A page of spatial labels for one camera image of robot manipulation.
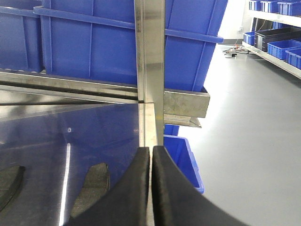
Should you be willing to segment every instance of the white wall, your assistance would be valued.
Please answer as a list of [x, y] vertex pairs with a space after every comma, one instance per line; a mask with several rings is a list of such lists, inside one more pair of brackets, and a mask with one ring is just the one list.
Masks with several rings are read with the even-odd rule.
[[248, 14], [248, 9], [248, 0], [228, 0], [219, 36], [224, 39], [242, 39], [243, 33], [249, 32], [251, 27], [252, 18]]

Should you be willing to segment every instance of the gray floor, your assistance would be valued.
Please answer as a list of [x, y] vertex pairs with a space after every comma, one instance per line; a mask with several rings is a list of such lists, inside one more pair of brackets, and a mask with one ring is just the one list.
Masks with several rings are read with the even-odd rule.
[[202, 129], [180, 128], [205, 196], [251, 226], [301, 225], [301, 80], [256, 55], [219, 46]]

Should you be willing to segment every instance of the metal post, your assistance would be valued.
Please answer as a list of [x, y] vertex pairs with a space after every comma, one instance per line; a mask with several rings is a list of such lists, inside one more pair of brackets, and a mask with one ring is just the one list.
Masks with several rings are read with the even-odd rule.
[[158, 145], [164, 133], [165, 0], [135, 0], [138, 100], [154, 103]]

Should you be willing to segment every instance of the metal shelf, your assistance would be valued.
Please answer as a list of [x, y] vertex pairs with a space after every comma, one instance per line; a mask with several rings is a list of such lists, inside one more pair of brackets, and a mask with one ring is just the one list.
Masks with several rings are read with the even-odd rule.
[[[164, 122], [200, 127], [210, 95], [166, 89]], [[75, 80], [41, 73], [0, 70], [0, 105], [137, 104], [138, 89], [121, 83]]]
[[251, 51], [252, 53], [255, 53], [256, 55], [262, 57], [263, 59], [266, 59], [267, 61], [271, 62], [272, 64], [282, 68], [283, 70], [291, 73], [292, 75], [296, 76], [298, 79], [301, 79], [301, 70], [288, 64], [287, 62], [280, 60], [266, 52], [263, 52], [257, 48], [255, 48], [254, 46], [251, 46], [245, 42], [243, 42], [243, 46]]
[[301, 26], [301, 16], [287, 16], [276, 13], [266, 13], [261, 11], [249, 10], [249, 15], [254, 18], [270, 20], [292, 26]]

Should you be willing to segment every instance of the blue storage crate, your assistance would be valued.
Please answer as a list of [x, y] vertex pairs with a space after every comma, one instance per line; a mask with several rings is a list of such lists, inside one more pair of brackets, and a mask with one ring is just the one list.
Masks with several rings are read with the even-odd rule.
[[261, 11], [261, 0], [249, 0], [249, 10]]
[[301, 1], [300, 0], [290, 0], [284, 2], [278, 2], [279, 13], [288, 16], [298, 16], [301, 15]]
[[166, 135], [164, 136], [164, 146], [186, 178], [200, 193], [204, 193], [204, 185], [198, 172], [198, 164], [190, 149], [188, 140], [182, 137]]
[[288, 24], [273, 22], [273, 29], [280, 29], [280, 28], [285, 28], [285, 27], [289, 27], [289, 26], [290, 25], [288, 25]]
[[255, 42], [255, 32], [246, 32], [244, 33], [244, 42], [248, 43], [251, 46], [254, 46]]
[[0, 0], [0, 68], [40, 72], [43, 69], [38, 0]]
[[286, 53], [287, 63], [301, 70], [301, 48], [287, 50]]
[[177, 136], [179, 134], [179, 128], [180, 128], [180, 126], [165, 125], [164, 134], [165, 135]]
[[278, 13], [279, 5], [278, 2], [283, 0], [269, 0], [269, 1], [261, 1], [262, 3], [262, 11], [268, 13]]
[[[222, 43], [217, 33], [226, 5], [227, 0], [166, 2], [166, 88], [202, 90], [215, 45]], [[41, 15], [48, 74], [137, 83], [134, 15], [121, 21], [114, 10], [104, 15], [94, 8], [93, 16], [42, 7], [34, 11]]]
[[295, 40], [284, 40], [268, 43], [268, 53], [280, 60], [286, 59], [286, 50], [294, 48], [301, 48], [301, 42]]

